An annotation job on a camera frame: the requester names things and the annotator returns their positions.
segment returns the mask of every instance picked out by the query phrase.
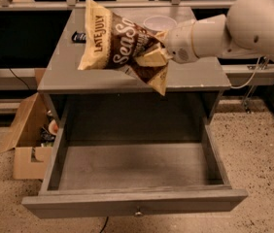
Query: gray tabletop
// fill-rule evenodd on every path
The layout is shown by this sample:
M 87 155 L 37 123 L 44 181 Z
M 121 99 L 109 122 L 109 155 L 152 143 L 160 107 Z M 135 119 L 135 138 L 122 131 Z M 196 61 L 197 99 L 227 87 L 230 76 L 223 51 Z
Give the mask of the gray tabletop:
M 142 25 L 147 17 L 167 16 L 177 22 L 194 17 L 189 7 L 117 8 L 113 11 Z M 50 64 L 39 85 L 41 93 L 73 94 L 95 92 L 152 92 L 143 82 L 116 70 L 78 70 L 86 45 L 74 44 L 75 31 L 85 32 L 85 9 L 74 9 L 53 53 Z M 167 92 L 195 90 L 225 90 L 230 82 L 216 57 L 194 63 L 177 64 L 170 61 Z

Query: cable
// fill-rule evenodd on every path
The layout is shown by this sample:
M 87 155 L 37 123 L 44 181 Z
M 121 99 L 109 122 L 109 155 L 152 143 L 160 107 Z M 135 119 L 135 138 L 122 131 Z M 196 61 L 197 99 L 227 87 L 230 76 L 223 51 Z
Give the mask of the cable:
M 99 231 L 99 233 L 104 232 L 104 230 L 105 230 L 105 228 L 106 228 L 106 226 L 107 226 L 108 220 L 109 220 L 109 217 L 107 216 L 107 217 L 106 217 L 105 224 L 104 224 L 104 226 L 101 228 L 101 230 Z
M 22 78 L 20 78 L 19 76 L 17 76 L 17 75 L 12 71 L 11 68 L 9 68 L 9 70 L 10 70 L 11 73 L 15 76 L 15 78 L 19 79 L 21 82 L 23 82 L 23 83 L 27 86 L 28 90 L 31 90 L 30 87 L 29 87 L 29 85 L 28 85 Z
M 244 84 L 242 84 L 240 86 L 232 86 L 231 88 L 232 89 L 241 89 L 241 88 L 244 88 L 246 85 L 248 85 L 252 81 L 252 79 L 254 78 L 254 76 L 257 72 L 257 69 L 259 67 L 259 62 L 260 62 L 260 58 L 257 60 L 256 67 L 255 67 L 254 72 L 252 73 L 251 77 Z

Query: white cable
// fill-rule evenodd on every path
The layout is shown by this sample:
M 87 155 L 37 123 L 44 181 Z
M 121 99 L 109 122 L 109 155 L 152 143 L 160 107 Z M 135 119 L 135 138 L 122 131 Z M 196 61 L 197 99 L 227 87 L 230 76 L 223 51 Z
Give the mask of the white cable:
M 241 89 L 241 88 L 244 88 L 246 85 L 248 85 L 252 81 L 252 79 L 254 78 L 254 76 L 255 76 L 255 74 L 257 72 L 257 69 L 259 68 L 260 59 L 261 59 L 261 57 L 257 60 L 256 67 L 255 67 L 254 72 L 252 73 L 251 77 L 244 84 L 242 84 L 240 86 L 232 86 L 231 87 L 232 89 Z

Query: cardboard box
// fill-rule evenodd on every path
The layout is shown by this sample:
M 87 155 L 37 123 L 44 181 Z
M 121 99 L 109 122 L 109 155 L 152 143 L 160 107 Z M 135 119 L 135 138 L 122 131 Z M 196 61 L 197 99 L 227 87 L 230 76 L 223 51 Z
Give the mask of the cardboard box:
M 15 150 L 14 179 L 43 179 L 51 147 L 42 148 L 40 131 L 48 125 L 47 108 L 39 93 L 21 101 L 0 153 Z

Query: drawer handle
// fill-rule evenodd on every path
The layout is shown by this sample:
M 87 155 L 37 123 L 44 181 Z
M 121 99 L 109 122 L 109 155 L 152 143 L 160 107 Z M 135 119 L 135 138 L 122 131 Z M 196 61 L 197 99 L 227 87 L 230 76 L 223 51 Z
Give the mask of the drawer handle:
M 136 217 L 141 217 L 141 216 L 143 216 L 144 214 L 142 213 L 142 212 L 140 212 L 140 208 L 139 207 L 137 207 L 137 212 L 135 213 L 135 216 Z

